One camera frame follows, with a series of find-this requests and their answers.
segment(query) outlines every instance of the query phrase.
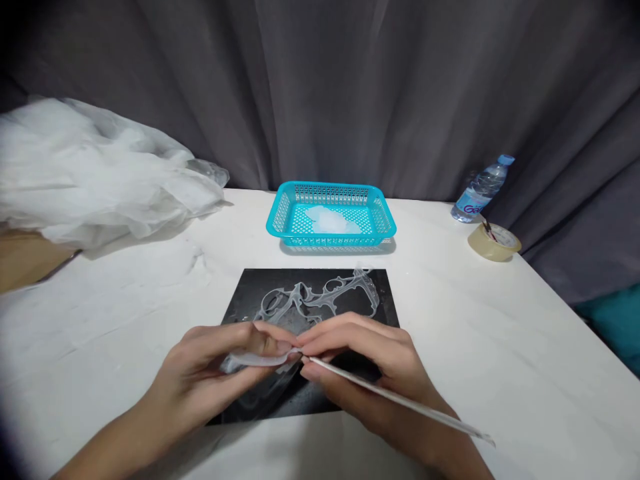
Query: gray curtain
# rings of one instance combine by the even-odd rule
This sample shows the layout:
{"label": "gray curtain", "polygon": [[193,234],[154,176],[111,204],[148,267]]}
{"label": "gray curtain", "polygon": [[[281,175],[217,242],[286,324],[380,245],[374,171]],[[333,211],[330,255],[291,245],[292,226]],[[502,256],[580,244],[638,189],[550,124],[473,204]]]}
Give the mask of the gray curtain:
{"label": "gray curtain", "polygon": [[509,153],[486,214],[567,302],[640,281],[631,1],[62,0],[29,20],[12,89],[161,129],[234,186],[454,201]]}

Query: water bottle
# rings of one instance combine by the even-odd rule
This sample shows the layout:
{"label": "water bottle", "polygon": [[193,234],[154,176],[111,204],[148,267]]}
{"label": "water bottle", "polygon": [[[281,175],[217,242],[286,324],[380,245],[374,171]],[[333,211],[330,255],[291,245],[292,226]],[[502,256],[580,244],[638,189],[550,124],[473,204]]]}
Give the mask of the water bottle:
{"label": "water bottle", "polygon": [[451,209],[451,216],[463,223],[472,221],[498,193],[513,160],[510,155],[500,155],[496,163],[480,172]]}

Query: brush handle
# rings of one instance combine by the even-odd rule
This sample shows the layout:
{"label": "brush handle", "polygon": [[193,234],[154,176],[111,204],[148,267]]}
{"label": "brush handle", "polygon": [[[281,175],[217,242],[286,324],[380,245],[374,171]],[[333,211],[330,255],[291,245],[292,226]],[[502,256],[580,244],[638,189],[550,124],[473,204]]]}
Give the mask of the brush handle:
{"label": "brush handle", "polygon": [[482,439],[495,447],[495,442],[490,436],[488,436],[486,433],[482,433],[480,430],[464,422],[461,422],[458,419],[450,417],[438,410],[430,409],[429,407],[422,405],[421,403],[410,400],[406,397],[403,397],[402,395],[398,395],[396,392],[378,387],[377,385],[364,380],[364,378],[360,378],[357,375],[354,375],[346,370],[342,370],[341,368],[338,368],[330,363],[323,362],[317,357],[309,357],[309,360],[317,363],[318,365],[326,368],[329,371],[334,372],[336,375],[340,375],[342,378],[346,378],[347,380],[354,382],[356,385],[360,385],[362,388],[366,388],[367,390],[377,393],[378,395],[391,400],[394,403],[397,403],[398,405],[402,405],[403,407],[420,413],[421,415],[424,415],[425,417],[428,417],[432,420],[436,420],[436,422],[440,422],[443,425],[466,433],[467,435]]}

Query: packing tape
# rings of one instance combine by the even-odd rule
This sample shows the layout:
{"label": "packing tape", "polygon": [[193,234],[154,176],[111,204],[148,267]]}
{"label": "packing tape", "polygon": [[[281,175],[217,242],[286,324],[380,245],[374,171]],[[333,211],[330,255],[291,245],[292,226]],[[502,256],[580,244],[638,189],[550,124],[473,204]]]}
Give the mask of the packing tape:
{"label": "packing tape", "polygon": [[506,261],[522,248],[520,240],[509,230],[492,223],[491,231],[497,241],[489,236],[482,223],[467,239],[478,255],[492,261]]}

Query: blue plastic basket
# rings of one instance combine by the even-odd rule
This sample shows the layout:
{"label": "blue plastic basket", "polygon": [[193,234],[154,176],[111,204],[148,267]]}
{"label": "blue plastic basket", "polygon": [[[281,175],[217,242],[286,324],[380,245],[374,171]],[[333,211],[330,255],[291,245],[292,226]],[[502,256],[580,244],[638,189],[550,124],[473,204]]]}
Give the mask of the blue plastic basket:
{"label": "blue plastic basket", "polygon": [[[340,212],[362,233],[314,233],[306,211],[316,205]],[[294,247],[360,247],[378,245],[396,232],[380,189],[368,185],[290,181],[278,188],[267,231]]]}

